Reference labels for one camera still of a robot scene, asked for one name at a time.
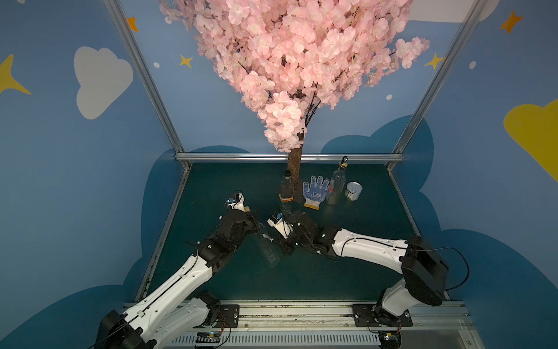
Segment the clear bottle with cork stopper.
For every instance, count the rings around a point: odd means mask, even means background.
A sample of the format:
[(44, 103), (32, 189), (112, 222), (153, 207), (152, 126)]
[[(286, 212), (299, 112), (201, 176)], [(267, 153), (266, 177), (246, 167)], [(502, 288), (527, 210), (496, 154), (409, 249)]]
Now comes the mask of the clear bottle with cork stopper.
[(254, 244), (254, 246), (258, 247), (264, 261), (271, 268), (276, 267), (277, 264), (280, 263), (281, 257), (276, 249), (276, 245), (274, 245), (274, 238), (267, 232), (267, 228), (260, 221), (257, 213), (252, 212), (248, 207), (244, 208), (244, 212), (254, 224), (254, 228), (247, 235), (247, 239)]

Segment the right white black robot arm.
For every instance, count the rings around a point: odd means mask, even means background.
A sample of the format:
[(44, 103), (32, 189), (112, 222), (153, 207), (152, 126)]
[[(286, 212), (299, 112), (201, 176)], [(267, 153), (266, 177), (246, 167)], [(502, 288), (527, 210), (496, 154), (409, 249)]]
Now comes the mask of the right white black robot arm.
[(382, 292), (373, 308), (374, 321), (390, 325), (415, 305), (440, 306), (445, 301), (449, 265), (420, 236), (384, 239), (335, 226), (318, 226), (310, 216), (277, 212), (267, 224), (280, 234), (278, 244), (290, 255), (304, 247), (327, 257), (349, 257), (383, 266), (403, 276)]

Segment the clear bottle with black cap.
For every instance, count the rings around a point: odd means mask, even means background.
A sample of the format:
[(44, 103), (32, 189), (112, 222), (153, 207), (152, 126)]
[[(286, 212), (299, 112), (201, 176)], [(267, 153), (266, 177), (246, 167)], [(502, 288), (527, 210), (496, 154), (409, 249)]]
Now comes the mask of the clear bottle with black cap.
[(291, 202), (294, 199), (294, 185), (291, 179), (290, 170), (286, 170), (283, 173), (279, 197), (282, 202)]

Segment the tall clear bottle gold stopper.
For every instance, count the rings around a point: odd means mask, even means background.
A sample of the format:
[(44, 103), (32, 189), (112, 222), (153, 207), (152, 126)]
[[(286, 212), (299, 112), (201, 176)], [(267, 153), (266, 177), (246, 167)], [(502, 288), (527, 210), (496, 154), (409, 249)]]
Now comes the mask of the tall clear bottle gold stopper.
[(345, 170), (348, 166), (348, 157), (344, 156), (339, 165), (338, 169), (333, 172), (330, 180), (330, 193), (327, 198), (327, 205), (337, 205), (341, 194), (344, 189), (344, 185), (346, 183), (346, 174)]

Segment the blue dotted white work glove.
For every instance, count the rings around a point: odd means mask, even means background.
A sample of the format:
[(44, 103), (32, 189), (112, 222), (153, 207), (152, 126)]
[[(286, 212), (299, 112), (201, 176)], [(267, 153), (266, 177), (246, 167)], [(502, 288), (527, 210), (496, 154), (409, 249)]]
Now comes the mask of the blue dotted white work glove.
[(302, 194), (305, 199), (305, 207), (319, 210), (329, 192), (330, 180), (328, 178), (324, 179), (323, 176), (316, 177), (313, 175), (310, 182), (303, 182)]

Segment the small metal tin can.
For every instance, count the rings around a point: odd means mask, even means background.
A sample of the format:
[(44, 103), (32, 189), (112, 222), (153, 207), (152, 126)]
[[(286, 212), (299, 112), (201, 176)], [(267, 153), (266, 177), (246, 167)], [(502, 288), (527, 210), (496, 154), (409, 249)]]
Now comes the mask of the small metal tin can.
[(354, 202), (357, 201), (363, 191), (363, 186), (357, 182), (347, 183), (345, 196), (347, 200)]

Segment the left small circuit board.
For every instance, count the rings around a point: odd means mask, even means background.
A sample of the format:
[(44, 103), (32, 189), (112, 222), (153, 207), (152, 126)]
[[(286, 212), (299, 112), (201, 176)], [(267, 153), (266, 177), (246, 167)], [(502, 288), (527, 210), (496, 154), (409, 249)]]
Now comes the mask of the left small circuit board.
[(197, 332), (193, 345), (195, 348), (214, 348), (220, 345), (221, 342), (221, 335), (216, 332)]

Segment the small circuit board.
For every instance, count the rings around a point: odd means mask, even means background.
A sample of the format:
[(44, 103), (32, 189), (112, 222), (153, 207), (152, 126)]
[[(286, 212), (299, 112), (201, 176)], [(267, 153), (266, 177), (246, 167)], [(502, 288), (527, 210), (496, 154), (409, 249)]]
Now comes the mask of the small circuit board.
[(195, 348), (214, 348), (220, 345), (221, 342), (221, 335), (216, 332), (197, 332), (193, 345)]
[(379, 332), (380, 349), (400, 349), (402, 344), (401, 333)]

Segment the right small circuit board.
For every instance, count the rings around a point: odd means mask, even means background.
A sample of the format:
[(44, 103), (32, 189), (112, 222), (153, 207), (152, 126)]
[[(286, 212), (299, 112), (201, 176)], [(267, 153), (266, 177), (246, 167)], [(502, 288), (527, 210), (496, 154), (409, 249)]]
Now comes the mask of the right small circuit board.
[(379, 332), (380, 349), (400, 349), (402, 344), (401, 333)]

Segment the pink cherry blossom tree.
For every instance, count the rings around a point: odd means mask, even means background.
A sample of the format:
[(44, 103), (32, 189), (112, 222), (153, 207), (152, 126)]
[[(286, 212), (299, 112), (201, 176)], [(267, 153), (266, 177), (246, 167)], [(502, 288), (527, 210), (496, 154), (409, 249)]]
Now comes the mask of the pink cherry blossom tree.
[(288, 154), (294, 181), (319, 108), (410, 68), (430, 47), (424, 38), (400, 37), (410, 1), (195, 0), (159, 8), (169, 22), (196, 29), (200, 55), (261, 119), (274, 148)]

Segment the tree metal base plate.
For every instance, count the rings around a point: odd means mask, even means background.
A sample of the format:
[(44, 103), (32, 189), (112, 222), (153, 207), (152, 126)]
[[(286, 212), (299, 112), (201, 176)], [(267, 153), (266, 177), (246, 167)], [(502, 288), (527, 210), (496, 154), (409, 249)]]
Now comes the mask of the tree metal base plate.
[(294, 194), (294, 201), (298, 204), (304, 204), (305, 203), (305, 198), (302, 192), (296, 192)]

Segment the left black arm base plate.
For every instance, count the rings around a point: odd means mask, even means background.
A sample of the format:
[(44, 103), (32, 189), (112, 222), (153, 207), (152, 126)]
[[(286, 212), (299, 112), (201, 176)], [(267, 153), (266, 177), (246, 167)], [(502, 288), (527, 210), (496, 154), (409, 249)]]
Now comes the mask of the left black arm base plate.
[(213, 307), (209, 310), (202, 327), (218, 328), (225, 326), (237, 328), (240, 318), (240, 308), (238, 304), (221, 304), (218, 308)]

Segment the aluminium back frame bar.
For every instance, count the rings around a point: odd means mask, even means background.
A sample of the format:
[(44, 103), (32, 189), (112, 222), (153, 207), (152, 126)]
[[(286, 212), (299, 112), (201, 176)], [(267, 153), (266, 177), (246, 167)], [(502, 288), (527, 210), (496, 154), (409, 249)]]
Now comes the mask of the aluminium back frame bar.
[[(302, 154), (303, 162), (337, 162), (344, 157), (343, 154)], [(177, 153), (174, 158), (177, 161), (191, 162), (287, 162), (289, 154), (234, 154), (234, 153)], [(402, 154), (348, 154), (350, 161), (360, 163), (381, 163), (381, 162), (402, 162), (404, 156)]]

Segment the aluminium front rail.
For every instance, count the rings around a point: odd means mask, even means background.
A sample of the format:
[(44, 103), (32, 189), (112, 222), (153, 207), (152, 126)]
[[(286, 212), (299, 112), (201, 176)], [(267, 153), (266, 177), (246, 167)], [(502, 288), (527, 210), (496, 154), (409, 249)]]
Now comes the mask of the aluminium front rail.
[(419, 304), (408, 311), (412, 327), (356, 327), (350, 301), (232, 301), (240, 305), (237, 328), (195, 327), (164, 348), (195, 348), (197, 332), (216, 332), (214, 348), (379, 348), (379, 332), (401, 333), (400, 348), (483, 348), (461, 302)]

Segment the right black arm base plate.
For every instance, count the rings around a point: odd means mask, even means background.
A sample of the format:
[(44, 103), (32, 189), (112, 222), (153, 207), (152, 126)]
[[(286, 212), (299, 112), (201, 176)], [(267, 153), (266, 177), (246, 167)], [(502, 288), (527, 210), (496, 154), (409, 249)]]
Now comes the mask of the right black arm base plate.
[(412, 327), (409, 311), (394, 316), (375, 304), (357, 303), (351, 306), (356, 327)]

